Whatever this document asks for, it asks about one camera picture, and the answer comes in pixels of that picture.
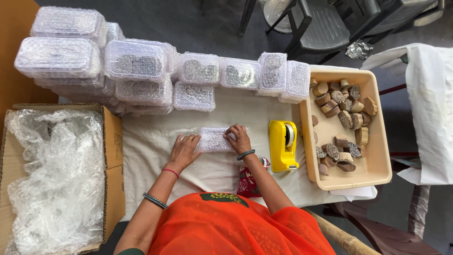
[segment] red thread bracelet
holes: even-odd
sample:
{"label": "red thread bracelet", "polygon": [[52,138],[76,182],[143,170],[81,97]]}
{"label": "red thread bracelet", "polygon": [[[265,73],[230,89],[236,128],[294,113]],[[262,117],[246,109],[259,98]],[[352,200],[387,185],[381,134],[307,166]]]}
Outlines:
{"label": "red thread bracelet", "polygon": [[179,179],[179,174],[171,169],[165,168],[165,169],[162,169],[162,171],[170,171],[176,175],[176,179]]}

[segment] aluminum foil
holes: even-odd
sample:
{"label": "aluminum foil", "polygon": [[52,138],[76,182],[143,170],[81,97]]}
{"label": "aluminum foil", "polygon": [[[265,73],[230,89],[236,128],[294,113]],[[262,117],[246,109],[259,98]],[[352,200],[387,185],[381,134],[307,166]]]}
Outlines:
{"label": "aluminum foil", "polygon": [[362,40],[357,40],[348,46],[346,49],[346,56],[352,59],[365,60],[372,50],[374,50],[374,45],[368,44]]}

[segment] yellow tape dispenser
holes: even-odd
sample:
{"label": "yellow tape dispenser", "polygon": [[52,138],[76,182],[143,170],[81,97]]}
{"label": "yellow tape dispenser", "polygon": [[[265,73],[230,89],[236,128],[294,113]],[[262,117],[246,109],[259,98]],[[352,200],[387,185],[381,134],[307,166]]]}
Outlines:
{"label": "yellow tape dispenser", "polygon": [[291,171],[299,167],[295,158],[296,134],[296,125],[291,121],[270,121],[270,164],[273,172]]}

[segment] woman's left hand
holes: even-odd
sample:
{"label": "woman's left hand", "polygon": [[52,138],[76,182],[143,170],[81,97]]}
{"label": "woman's left hand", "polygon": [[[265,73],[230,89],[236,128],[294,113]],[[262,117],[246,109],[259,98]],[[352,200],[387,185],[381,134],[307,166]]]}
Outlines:
{"label": "woman's left hand", "polygon": [[181,137],[183,137],[183,134],[176,138],[170,160],[165,165],[165,168],[171,169],[178,174],[181,174],[187,166],[192,164],[202,154],[202,152],[194,152],[198,141],[200,141],[200,135],[190,135],[183,139]]}

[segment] tape roll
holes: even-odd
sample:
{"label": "tape roll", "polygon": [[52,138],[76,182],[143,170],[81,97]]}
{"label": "tape roll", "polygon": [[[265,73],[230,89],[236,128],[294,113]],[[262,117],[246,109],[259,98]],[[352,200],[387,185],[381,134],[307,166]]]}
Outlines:
{"label": "tape roll", "polygon": [[285,147],[291,147],[294,143],[293,126],[291,126],[291,124],[286,123],[285,127],[286,127],[286,135],[285,135],[286,146]]}

